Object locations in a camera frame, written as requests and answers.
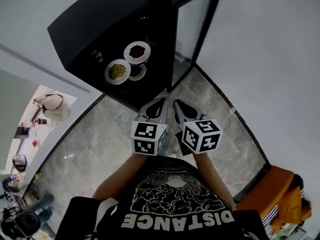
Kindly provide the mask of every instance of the graphic print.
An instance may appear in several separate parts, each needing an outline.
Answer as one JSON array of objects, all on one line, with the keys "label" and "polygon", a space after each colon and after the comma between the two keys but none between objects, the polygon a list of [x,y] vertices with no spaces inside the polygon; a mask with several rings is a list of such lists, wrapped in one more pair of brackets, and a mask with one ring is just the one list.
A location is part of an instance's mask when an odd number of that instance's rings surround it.
[{"label": "graphic print", "polygon": [[199,151],[202,152],[215,149],[218,144],[219,136],[220,134],[204,136]]},{"label": "graphic print", "polygon": [[134,136],[154,139],[156,137],[157,125],[150,123],[138,123]]},{"label": "graphic print", "polygon": [[219,131],[218,127],[216,127],[215,124],[210,120],[195,122],[195,124],[199,127],[201,132],[203,132],[204,134]]},{"label": "graphic print", "polygon": [[160,148],[162,147],[163,143],[165,143],[166,141],[166,133],[167,131],[165,130],[164,133],[161,135],[160,139],[159,139],[159,143],[158,143],[158,150],[160,150]]},{"label": "graphic print", "polygon": [[224,209],[224,204],[190,172],[154,170],[135,189],[130,210],[182,216]]},{"label": "graphic print", "polygon": [[135,152],[153,155],[155,151],[155,143],[145,140],[134,139],[134,150]]},{"label": "graphic print", "polygon": [[183,141],[186,142],[192,149],[196,150],[198,145],[199,135],[189,127],[185,127]]}]

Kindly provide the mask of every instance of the orange cloth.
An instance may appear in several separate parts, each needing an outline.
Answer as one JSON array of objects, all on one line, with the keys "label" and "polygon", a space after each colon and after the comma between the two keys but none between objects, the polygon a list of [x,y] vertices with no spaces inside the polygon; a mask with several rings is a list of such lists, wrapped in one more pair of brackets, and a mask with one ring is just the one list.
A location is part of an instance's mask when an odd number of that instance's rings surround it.
[{"label": "orange cloth", "polygon": [[285,223],[283,223],[279,217],[275,217],[273,219],[273,221],[271,222],[271,227],[272,227],[272,231],[273,233],[277,233],[278,231],[280,231],[280,229],[283,227],[283,225],[285,225]]},{"label": "orange cloth", "polygon": [[259,184],[237,204],[236,209],[257,210],[263,218],[279,202],[293,178],[292,171],[272,166]]},{"label": "orange cloth", "polygon": [[302,206],[302,221],[309,219],[311,216],[311,206]]},{"label": "orange cloth", "polygon": [[300,224],[302,222],[302,200],[300,187],[288,190],[279,203],[279,220],[283,223]]}]

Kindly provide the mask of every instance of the black t-shirt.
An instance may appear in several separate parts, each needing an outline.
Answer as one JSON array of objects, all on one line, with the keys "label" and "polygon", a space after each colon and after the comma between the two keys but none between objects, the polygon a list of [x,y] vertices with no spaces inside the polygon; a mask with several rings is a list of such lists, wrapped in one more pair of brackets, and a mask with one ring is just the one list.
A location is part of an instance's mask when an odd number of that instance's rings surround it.
[{"label": "black t-shirt", "polygon": [[149,157],[117,205],[104,201],[110,208],[96,226],[101,204],[96,199],[74,197],[56,240],[84,239],[95,227],[97,239],[134,235],[268,239],[258,212],[232,212],[227,202],[202,184],[198,170],[180,159]]}]

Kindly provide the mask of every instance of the black cabinet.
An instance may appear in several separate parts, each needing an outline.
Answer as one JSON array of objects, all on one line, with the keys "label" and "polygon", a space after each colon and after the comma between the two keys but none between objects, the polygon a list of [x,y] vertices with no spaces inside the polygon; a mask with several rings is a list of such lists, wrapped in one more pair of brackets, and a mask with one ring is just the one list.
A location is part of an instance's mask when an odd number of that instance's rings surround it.
[{"label": "black cabinet", "polygon": [[[48,27],[48,32],[68,72],[138,110],[161,91],[170,92],[197,59],[218,0],[198,0],[199,12],[188,8],[192,1],[78,0]],[[109,84],[105,79],[107,65],[123,59],[126,46],[134,41],[151,47],[144,62],[145,76],[138,81]],[[95,50],[101,53],[102,62],[91,57]]]}]

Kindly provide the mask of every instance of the marble floor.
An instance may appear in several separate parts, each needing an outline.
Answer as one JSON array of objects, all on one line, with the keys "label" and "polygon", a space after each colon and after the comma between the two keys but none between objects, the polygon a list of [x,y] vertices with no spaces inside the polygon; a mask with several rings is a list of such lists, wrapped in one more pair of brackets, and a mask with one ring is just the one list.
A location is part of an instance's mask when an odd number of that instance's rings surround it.
[{"label": "marble floor", "polygon": [[[172,109],[180,98],[199,106],[223,129],[218,149],[209,156],[222,180],[235,196],[263,167],[265,161],[234,111],[196,70],[174,89],[160,96],[169,99],[167,153],[192,165],[192,155],[182,156],[175,134],[178,126]],[[48,225],[57,232],[72,197],[91,197],[99,184],[131,155],[131,124],[136,112],[106,96],[69,133],[42,168],[38,192],[55,196]]]}]

